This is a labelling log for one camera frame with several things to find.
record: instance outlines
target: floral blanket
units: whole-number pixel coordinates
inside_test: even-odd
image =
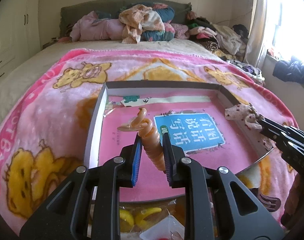
[[[273,93],[225,62],[146,50],[71,50],[28,89],[0,126],[0,214],[16,233],[82,163],[102,84],[143,79],[219,83],[265,117],[297,127]],[[294,181],[279,150],[239,178],[258,197],[272,199],[269,210],[279,220]]]

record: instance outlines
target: metal screw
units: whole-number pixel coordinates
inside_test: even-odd
[[[118,157],[115,157],[115,158],[113,159],[113,161],[114,161],[115,163],[121,163],[121,162],[124,161],[124,159],[123,159],[121,156],[118,156]]]
[[[222,174],[226,174],[226,173],[229,172],[229,169],[226,168],[226,167],[220,167],[220,168],[218,169],[218,171],[219,171],[220,173],[222,173]]]
[[[192,161],[191,161],[190,158],[184,157],[184,158],[181,159],[181,162],[182,162],[182,163],[185,163],[185,164],[189,164],[189,163],[191,163]]]
[[[86,167],[84,167],[84,166],[78,166],[77,168],[76,168],[76,172],[77,173],[83,173],[83,172],[85,172],[86,171]]]

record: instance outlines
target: headboard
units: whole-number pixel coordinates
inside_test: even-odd
[[[77,22],[91,11],[103,11],[110,13],[112,17],[116,17],[122,7],[138,2],[159,2],[171,6],[175,11],[172,23],[184,24],[186,13],[192,9],[191,3],[184,4],[165,0],[96,0],[79,3],[61,8],[60,37],[65,35],[69,24]]]

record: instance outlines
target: crumpled peach blanket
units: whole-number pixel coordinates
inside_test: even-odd
[[[142,4],[137,4],[119,14],[120,22],[126,24],[123,29],[122,43],[138,43],[143,31],[165,31],[160,15]]]

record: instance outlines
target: window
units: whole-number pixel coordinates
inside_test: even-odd
[[[304,0],[278,0],[279,13],[273,45],[282,59],[295,56],[304,62]]]

